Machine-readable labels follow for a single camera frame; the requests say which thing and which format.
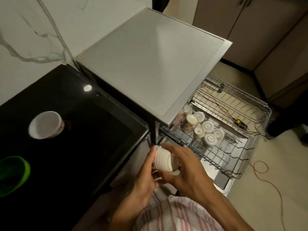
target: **green bowl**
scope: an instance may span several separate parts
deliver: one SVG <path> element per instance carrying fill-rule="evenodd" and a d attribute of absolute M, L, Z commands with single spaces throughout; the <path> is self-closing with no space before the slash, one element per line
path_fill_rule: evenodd
<path fill-rule="evenodd" d="M 0 197 L 4 197 L 22 186 L 30 175 L 30 165 L 20 156 L 9 156 L 0 160 Z"/>

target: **dish rack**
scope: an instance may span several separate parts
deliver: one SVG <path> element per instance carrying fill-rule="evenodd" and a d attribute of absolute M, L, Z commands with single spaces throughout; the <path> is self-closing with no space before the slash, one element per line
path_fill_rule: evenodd
<path fill-rule="evenodd" d="M 229 178 L 240 178 L 259 138 L 264 135 L 272 110 L 267 103 L 209 74 L 188 102 L 194 111 L 205 113 L 208 121 L 222 128 L 225 136 L 212 147 L 204 147 L 178 125 L 161 126 L 168 136 L 189 147 L 199 158 L 214 165 Z"/>

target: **pink striped cloth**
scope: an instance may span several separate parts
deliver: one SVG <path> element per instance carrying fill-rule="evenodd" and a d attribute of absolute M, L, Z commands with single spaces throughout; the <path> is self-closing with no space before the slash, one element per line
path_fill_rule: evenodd
<path fill-rule="evenodd" d="M 148 206 L 139 215 L 134 231 L 223 231 L 222 227 L 198 203 L 155 189 Z"/>

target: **black glass surface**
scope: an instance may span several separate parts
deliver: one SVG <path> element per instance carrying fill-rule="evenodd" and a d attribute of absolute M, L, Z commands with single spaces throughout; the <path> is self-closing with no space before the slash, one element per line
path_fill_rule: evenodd
<path fill-rule="evenodd" d="M 0 159 L 20 155 L 31 166 L 27 182 L 0 198 L 12 227 L 48 225 L 71 229 L 128 160 L 147 133 L 142 120 L 60 65 L 0 106 Z M 31 120 L 56 111 L 65 128 L 55 138 L 35 140 Z"/>

